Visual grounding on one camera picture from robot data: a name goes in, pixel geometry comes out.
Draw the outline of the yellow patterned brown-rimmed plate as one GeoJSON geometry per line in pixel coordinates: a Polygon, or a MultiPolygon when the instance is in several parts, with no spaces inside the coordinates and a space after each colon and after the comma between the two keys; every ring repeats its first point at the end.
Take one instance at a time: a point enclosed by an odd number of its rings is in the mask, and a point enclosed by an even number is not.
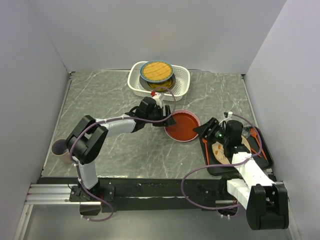
{"type": "Polygon", "coordinates": [[[148,82],[147,85],[152,89],[156,90],[157,92],[166,92],[168,89],[170,90],[174,86],[175,81],[169,79],[164,82],[155,83],[155,82],[148,82]]]}

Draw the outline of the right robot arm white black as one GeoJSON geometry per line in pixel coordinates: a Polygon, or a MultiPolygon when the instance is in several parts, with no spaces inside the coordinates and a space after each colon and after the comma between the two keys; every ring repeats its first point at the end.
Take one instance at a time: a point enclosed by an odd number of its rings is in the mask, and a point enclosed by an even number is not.
{"type": "Polygon", "coordinates": [[[276,184],[258,166],[249,148],[243,143],[243,124],[228,119],[226,124],[216,118],[194,128],[194,132],[208,143],[219,143],[223,154],[231,158],[230,165],[240,178],[227,180],[219,186],[224,199],[233,196],[246,210],[246,219],[252,230],[286,229],[289,226],[288,192],[276,184]]]}

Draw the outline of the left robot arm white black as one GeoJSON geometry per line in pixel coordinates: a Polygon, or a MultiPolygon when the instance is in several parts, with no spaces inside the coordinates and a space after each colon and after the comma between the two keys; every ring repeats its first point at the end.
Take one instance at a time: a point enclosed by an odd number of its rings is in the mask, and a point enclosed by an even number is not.
{"type": "Polygon", "coordinates": [[[76,164],[81,195],[88,201],[95,200],[100,193],[95,159],[108,137],[135,133],[147,123],[154,127],[171,127],[176,124],[169,105],[161,100],[144,97],[138,106],[125,114],[107,119],[84,116],[65,140],[71,160],[76,164]]]}

